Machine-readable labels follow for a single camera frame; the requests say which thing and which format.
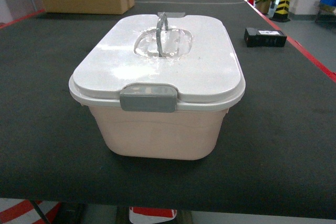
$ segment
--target red and white stripe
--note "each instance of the red and white stripe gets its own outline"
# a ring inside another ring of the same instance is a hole
[[[174,219],[176,213],[173,209],[130,207],[129,217],[133,224],[155,224]]]
[[[60,207],[59,202],[36,201],[41,211],[52,222]],[[44,224],[29,200],[0,198],[2,224]]]

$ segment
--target white lid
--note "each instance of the white lid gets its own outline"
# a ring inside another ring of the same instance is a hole
[[[135,84],[168,85],[178,91],[177,110],[223,110],[237,103],[245,79],[227,31],[206,16],[168,18],[169,26],[189,31],[190,52],[179,59],[144,57],[135,42],[156,27],[156,15],[120,20],[85,57],[69,81],[72,96],[82,104],[120,106],[122,89]]]

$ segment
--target table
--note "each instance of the table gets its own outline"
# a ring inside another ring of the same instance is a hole
[[[0,197],[336,219],[335,82],[291,43],[247,48],[246,27],[272,27],[244,0],[135,2],[120,16],[43,13],[0,30]],[[118,20],[157,12],[221,20],[245,76],[197,161],[111,152],[69,93]]]

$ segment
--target red table edge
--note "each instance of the red table edge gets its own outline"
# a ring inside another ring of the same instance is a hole
[[[11,22],[9,22],[9,23],[6,23],[5,25],[0,26],[0,29],[4,28],[4,27],[6,27],[6,26],[10,26],[10,25],[12,25],[12,24],[15,24],[15,23],[17,23],[17,22],[20,22],[21,20],[24,20],[24,19],[26,19],[26,18],[31,18],[31,17],[33,17],[33,16],[36,16],[36,15],[38,15],[38,14],[40,14],[40,13],[43,13],[44,11],[45,11],[44,9],[41,9],[41,10],[38,10],[37,12],[28,14],[27,16],[24,16],[24,17],[22,17],[22,18],[18,18],[18,19],[14,20],[14,21],[11,21]]]

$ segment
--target plant pot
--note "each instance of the plant pot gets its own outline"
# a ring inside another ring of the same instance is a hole
[[[268,0],[266,2],[259,1],[258,3],[256,3],[256,8],[262,14],[268,14],[268,10],[269,10],[270,5],[271,5],[271,0]]]

